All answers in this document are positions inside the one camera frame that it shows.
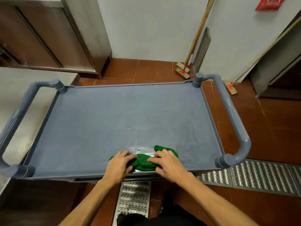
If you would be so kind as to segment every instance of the green cloth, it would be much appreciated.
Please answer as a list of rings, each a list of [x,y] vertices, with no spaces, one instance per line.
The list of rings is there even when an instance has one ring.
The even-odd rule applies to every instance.
[[[156,145],[154,147],[154,150],[157,151],[162,151],[163,149],[166,149],[168,151],[172,151],[173,154],[178,158],[178,154],[177,152],[175,152],[173,149],[171,148],[167,148],[167,147],[162,147],[159,145]],[[133,166],[133,169],[137,169],[139,171],[154,171],[156,170],[156,167],[158,166],[158,164],[152,163],[152,162],[147,162],[146,160],[151,157],[145,154],[137,154],[138,159],[133,159],[131,160],[127,166]]]

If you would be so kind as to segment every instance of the broom handle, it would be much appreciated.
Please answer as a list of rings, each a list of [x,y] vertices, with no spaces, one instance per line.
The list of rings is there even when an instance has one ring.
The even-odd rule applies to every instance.
[[[281,40],[299,21],[301,20],[301,17],[299,17],[291,26],[289,26],[284,33],[282,33],[280,35],[280,37],[278,37],[274,43],[272,43],[265,51],[264,53],[261,54],[261,56],[259,56],[257,58],[257,60],[255,62],[253,62],[248,69],[246,69],[245,72],[243,72],[232,84],[236,83],[245,73],[247,73],[251,67],[253,67],[276,43],[278,43],[279,40]]]
[[[188,64],[188,62],[189,62],[190,56],[191,56],[192,53],[194,52],[195,46],[197,45],[197,42],[198,42],[198,38],[199,38],[200,35],[201,35],[201,32],[202,32],[202,30],[203,30],[203,28],[204,28],[205,22],[206,22],[206,20],[207,20],[207,18],[208,18],[208,15],[209,15],[209,13],[210,13],[210,10],[211,10],[211,8],[212,8],[212,6],[213,6],[214,1],[215,1],[215,0],[209,0],[209,3],[208,3],[208,5],[207,5],[207,7],[206,7],[206,11],[205,11],[205,13],[204,13],[204,15],[203,15],[203,18],[202,18],[202,21],[201,21],[200,26],[199,26],[199,28],[198,28],[198,31],[197,31],[197,33],[195,34],[195,37],[194,37],[193,42],[192,42],[192,44],[191,44],[189,53],[188,53],[187,58],[186,58],[186,60],[185,60],[185,63],[184,63],[184,70],[186,69],[186,66],[187,66],[187,64]]]

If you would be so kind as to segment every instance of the cart handle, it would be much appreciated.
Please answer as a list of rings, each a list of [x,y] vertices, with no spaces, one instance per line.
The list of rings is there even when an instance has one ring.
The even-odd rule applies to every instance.
[[[68,91],[68,88],[58,79],[51,82],[35,82],[32,83],[23,96],[20,107],[13,113],[10,120],[0,134],[0,173],[9,178],[26,178],[32,176],[36,169],[33,166],[25,165],[9,165],[3,160],[3,153],[5,152],[9,142],[13,138],[18,126],[24,118],[30,104],[35,98],[38,90],[41,87],[51,87],[57,89],[61,94]]]
[[[234,128],[235,134],[239,140],[239,149],[234,154],[225,154],[215,159],[214,163],[219,168],[228,168],[242,162],[251,149],[251,140],[246,132],[246,129],[241,121],[239,114],[237,113],[235,106],[227,92],[226,87],[222,78],[217,74],[206,74],[197,73],[193,80],[193,86],[197,87],[202,81],[212,79],[217,87],[220,97],[222,98],[223,104],[227,110],[228,116],[230,118],[231,124]]]

